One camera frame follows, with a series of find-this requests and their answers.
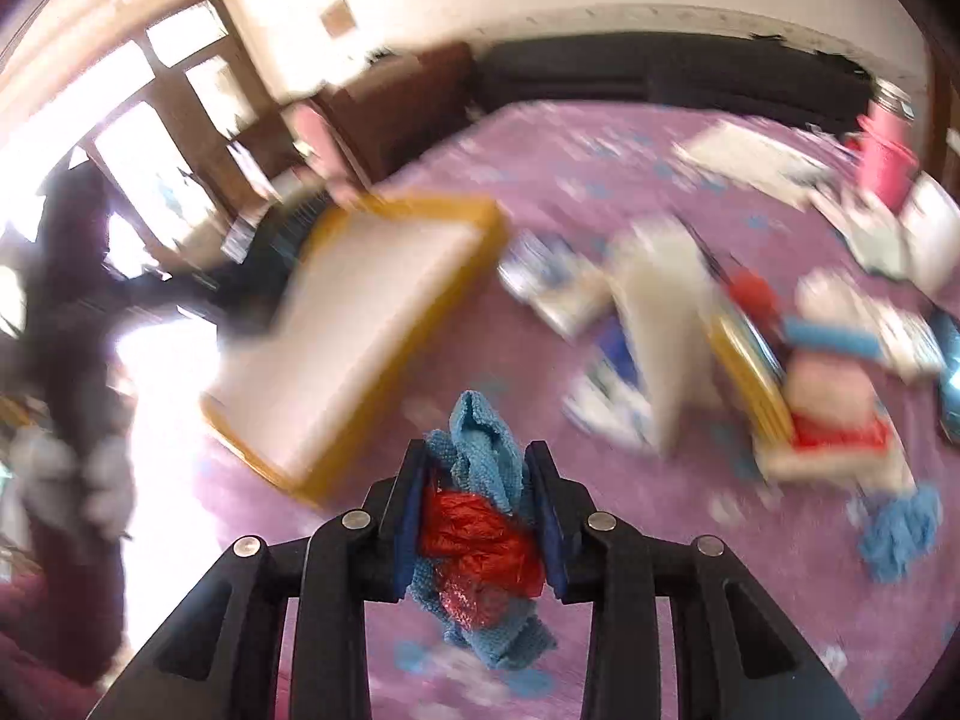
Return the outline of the red white tissue pack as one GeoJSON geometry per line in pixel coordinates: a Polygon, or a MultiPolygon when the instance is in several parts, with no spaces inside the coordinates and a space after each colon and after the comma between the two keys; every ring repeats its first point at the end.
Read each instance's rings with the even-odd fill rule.
{"type": "Polygon", "coordinates": [[[755,440],[765,481],[832,483],[890,496],[916,491],[895,424],[859,362],[797,351],[782,396],[794,437],[784,444],[755,440]]]}

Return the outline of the blue and red cloth bundle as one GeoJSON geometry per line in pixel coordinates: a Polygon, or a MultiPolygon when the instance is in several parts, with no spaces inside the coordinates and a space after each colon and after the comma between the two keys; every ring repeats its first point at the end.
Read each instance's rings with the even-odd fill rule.
{"type": "Polygon", "coordinates": [[[410,592],[448,644],[490,670],[519,671],[556,647],[540,621],[545,566],[523,452],[485,395],[460,394],[446,429],[427,434],[410,592]]]}

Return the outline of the white cloth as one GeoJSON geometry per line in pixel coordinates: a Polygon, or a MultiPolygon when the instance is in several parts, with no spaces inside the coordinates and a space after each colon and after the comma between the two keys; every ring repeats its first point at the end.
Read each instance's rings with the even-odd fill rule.
{"type": "Polygon", "coordinates": [[[721,403],[704,331],[716,307],[715,280],[692,232],[674,216],[643,218],[619,234],[605,274],[649,406],[644,440],[670,454],[686,408],[721,403]]]}

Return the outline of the blue knitted cloth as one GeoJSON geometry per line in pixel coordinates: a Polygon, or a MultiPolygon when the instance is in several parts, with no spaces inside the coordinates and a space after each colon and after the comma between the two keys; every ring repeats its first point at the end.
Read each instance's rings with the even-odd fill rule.
{"type": "Polygon", "coordinates": [[[879,505],[859,541],[872,580],[895,583],[907,577],[911,564],[934,550],[943,516],[939,491],[930,484],[879,505]]]}

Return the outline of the purple floral tablecloth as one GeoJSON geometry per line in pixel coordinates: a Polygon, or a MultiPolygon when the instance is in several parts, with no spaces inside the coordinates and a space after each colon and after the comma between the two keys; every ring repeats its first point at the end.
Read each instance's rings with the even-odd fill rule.
{"type": "MultiPolygon", "coordinates": [[[[407,195],[488,197],[517,242],[545,239],[607,280],[615,238],[651,216],[686,221],[729,268],[750,268],[788,314],[808,316],[833,284],[852,286],[861,319],[926,314],[924,294],[862,271],[830,225],[748,185],[681,160],[672,146],[716,115],[647,104],[523,103],[430,149],[383,186],[407,195]]],[[[563,472],[635,527],[662,538],[716,528],[729,539],[861,715],[895,718],[934,670],[958,624],[958,455],[939,436],[928,376],[878,362],[869,377],[916,484],[942,502],[934,550],[895,583],[874,582],[859,554],[880,494],[832,483],[768,483],[747,427],[721,392],[690,406],[674,450],[646,444],[638,397],[612,379],[619,330],[612,296],[576,314],[535,309],[483,277],[410,359],[389,408],[329,499],[304,502],[257,475],[224,444],[206,452],[200,504],[221,538],[306,535],[390,475],[409,440],[446,426],[466,390],[485,395],[519,442],[548,444],[563,472]]]]}

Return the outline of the yellow cardboard tray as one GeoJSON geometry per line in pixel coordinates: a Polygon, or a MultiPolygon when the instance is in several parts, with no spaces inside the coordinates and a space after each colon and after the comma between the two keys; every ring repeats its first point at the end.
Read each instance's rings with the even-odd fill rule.
{"type": "Polygon", "coordinates": [[[334,208],[309,234],[272,327],[223,351],[203,417],[282,493],[329,499],[410,359],[508,238],[488,197],[363,197],[334,208]]]}

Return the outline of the white plastic bucket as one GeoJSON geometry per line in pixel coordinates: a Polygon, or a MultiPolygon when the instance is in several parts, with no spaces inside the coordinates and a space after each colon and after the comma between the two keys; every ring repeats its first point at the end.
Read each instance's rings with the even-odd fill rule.
{"type": "Polygon", "coordinates": [[[958,205],[934,177],[921,172],[898,219],[907,244],[910,281],[934,298],[958,266],[958,205]]]}

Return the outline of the dark wooden door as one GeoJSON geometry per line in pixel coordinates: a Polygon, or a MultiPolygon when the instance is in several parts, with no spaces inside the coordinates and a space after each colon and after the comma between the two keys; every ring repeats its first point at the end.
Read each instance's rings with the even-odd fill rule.
{"type": "Polygon", "coordinates": [[[78,146],[122,193],[117,213],[161,268],[202,265],[304,160],[224,0],[182,0],[128,43],[149,78],[78,146]]]}

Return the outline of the pink water bottle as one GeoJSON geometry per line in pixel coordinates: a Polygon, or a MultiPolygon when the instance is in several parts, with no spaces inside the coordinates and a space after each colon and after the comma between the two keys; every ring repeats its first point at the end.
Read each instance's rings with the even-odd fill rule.
{"type": "Polygon", "coordinates": [[[861,127],[861,163],[857,185],[898,213],[910,193],[918,158],[910,148],[914,110],[910,96],[900,86],[877,80],[866,114],[857,117],[861,127]]]}

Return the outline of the black sofa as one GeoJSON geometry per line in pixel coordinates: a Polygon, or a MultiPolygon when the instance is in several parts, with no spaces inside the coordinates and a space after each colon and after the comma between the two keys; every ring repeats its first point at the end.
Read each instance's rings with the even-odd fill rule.
{"type": "Polygon", "coordinates": [[[521,101],[617,101],[759,115],[830,132],[856,125],[872,76],[843,55],[778,36],[601,32],[494,44],[475,62],[485,110],[521,101]]]}

